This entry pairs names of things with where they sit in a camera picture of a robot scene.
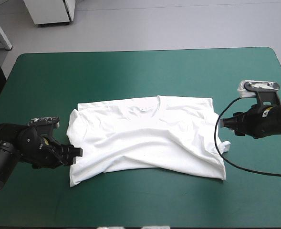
gray floor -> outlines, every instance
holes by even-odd
[[[77,0],[71,25],[45,28],[33,24],[22,0],[9,0],[0,5],[0,25],[13,45],[0,50],[7,76],[30,52],[268,46],[281,63],[281,0]]]

white cabinet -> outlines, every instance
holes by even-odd
[[[73,21],[75,0],[24,0],[34,24]]]

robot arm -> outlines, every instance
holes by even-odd
[[[0,190],[19,161],[33,168],[56,168],[70,166],[82,156],[81,148],[53,138],[53,129],[58,127],[58,117],[35,118],[28,125],[0,124]]]
[[[221,119],[220,126],[235,131],[235,135],[262,138],[281,135],[281,103],[277,95],[279,85],[267,81],[242,81],[240,98],[257,98],[257,104],[247,112],[236,112],[231,118]]]

wrinkled fabric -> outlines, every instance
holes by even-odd
[[[214,145],[218,115],[211,98],[156,96],[78,104],[67,135],[83,149],[70,167],[71,187],[102,172],[161,167],[226,179]],[[217,138],[220,151],[230,142]]]

cable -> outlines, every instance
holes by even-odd
[[[219,153],[219,155],[221,156],[221,158],[223,158],[224,161],[226,161],[228,164],[238,168],[238,169],[241,169],[241,170],[244,170],[244,171],[247,171],[247,172],[251,172],[251,173],[257,173],[257,174],[262,174],[262,175],[267,175],[267,176],[275,176],[275,177],[281,177],[281,174],[278,174],[278,173],[268,173],[268,172],[262,172],[262,171],[257,171],[257,170],[252,170],[252,169],[248,169],[248,168],[244,168],[244,167],[241,167],[241,166],[238,166],[234,163],[232,163],[231,161],[229,161],[228,159],[226,159],[221,153],[220,153],[220,150],[217,146],[217,128],[218,128],[218,123],[222,117],[222,115],[231,107],[231,105],[233,105],[236,101],[238,101],[239,99],[241,98],[237,98],[235,99],[234,101],[232,101],[225,109],[224,111],[222,111],[222,113],[219,115],[218,119],[217,119],[217,122],[216,122],[216,125],[215,125],[215,134],[214,134],[214,138],[215,138],[215,147],[217,149],[217,152]]]

